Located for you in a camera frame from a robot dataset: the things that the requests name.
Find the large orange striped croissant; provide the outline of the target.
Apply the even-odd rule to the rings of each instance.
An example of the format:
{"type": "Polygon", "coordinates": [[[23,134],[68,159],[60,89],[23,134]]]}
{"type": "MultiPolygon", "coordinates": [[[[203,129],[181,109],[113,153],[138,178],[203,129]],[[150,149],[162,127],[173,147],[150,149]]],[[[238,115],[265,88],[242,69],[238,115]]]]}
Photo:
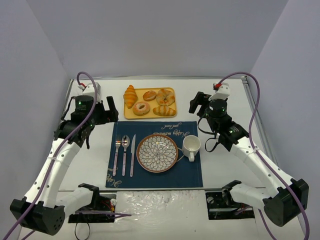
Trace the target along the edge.
{"type": "Polygon", "coordinates": [[[128,109],[131,109],[138,100],[135,88],[133,85],[129,85],[123,94],[124,103],[128,109]]]}

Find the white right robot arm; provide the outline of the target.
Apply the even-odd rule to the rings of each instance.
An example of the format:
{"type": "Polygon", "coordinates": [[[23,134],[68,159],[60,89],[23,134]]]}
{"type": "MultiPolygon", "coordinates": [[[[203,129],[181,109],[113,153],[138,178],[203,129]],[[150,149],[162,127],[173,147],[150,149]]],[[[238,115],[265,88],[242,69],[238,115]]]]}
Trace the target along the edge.
{"type": "Polygon", "coordinates": [[[215,145],[222,145],[240,159],[263,183],[258,189],[234,180],[222,188],[222,196],[228,206],[243,203],[263,210],[269,220],[282,227],[299,214],[306,216],[309,186],[303,180],[295,180],[282,171],[252,141],[252,136],[227,114],[227,101],[211,99],[198,92],[190,101],[189,113],[205,119],[210,127],[208,134],[215,145]]]}

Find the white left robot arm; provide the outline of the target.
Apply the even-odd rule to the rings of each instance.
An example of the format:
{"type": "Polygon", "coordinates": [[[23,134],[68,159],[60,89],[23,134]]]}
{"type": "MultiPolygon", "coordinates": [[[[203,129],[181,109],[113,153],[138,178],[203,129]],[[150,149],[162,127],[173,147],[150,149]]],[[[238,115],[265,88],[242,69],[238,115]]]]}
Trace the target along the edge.
{"type": "Polygon", "coordinates": [[[78,209],[96,206],[99,188],[82,183],[70,196],[58,199],[58,191],[67,170],[83,145],[89,145],[97,125],[118,121],[112,96],[107,96],[108,110],[102,101],[95,103],[90,95],[74,97],[75,109],[69,120],[63,120],[54,132],[50,153],[31,188],[22,199],[14,199],[10,211],[24,228],[54,236],[65,218],[78,209]]]}

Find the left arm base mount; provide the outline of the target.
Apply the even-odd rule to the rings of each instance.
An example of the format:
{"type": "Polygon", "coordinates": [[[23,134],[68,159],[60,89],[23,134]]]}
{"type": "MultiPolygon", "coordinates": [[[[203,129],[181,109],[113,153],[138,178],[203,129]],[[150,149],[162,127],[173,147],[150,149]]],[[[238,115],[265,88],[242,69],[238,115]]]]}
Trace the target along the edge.
{"type": "MultiPolygon", "coordinates": [[[[80,211],[106,211],[108,213],[115,212],[117,204],[117,195],[116,194],[102,194],[100,195],[96,206],[90,207],[85,206],[80,208],[80,211]]],[[[73,215],[70,215],[67,223],[68,224],[79,224],[79,223],[85,223],[85,224],[96,224],[96,223],[114,223],[115,215],[104,215],[104,214],[97,214],[97,213],[85,213],[80,214],[76,213],[73,215]]]]}

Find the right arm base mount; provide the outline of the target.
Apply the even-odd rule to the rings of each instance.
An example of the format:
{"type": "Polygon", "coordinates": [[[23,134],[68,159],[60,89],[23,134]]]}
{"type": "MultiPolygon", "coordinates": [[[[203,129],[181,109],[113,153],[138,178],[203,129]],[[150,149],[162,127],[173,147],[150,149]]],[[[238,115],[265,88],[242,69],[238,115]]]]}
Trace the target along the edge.
{"type": "Polygon", "coordinates": [[[247,205],[243,203],[234,203],[231,206],[227,205],[220,191],[206,191],[205,198],[209,220],[243,220],[255,218],[252,207],[240,212],[247,205]]]}

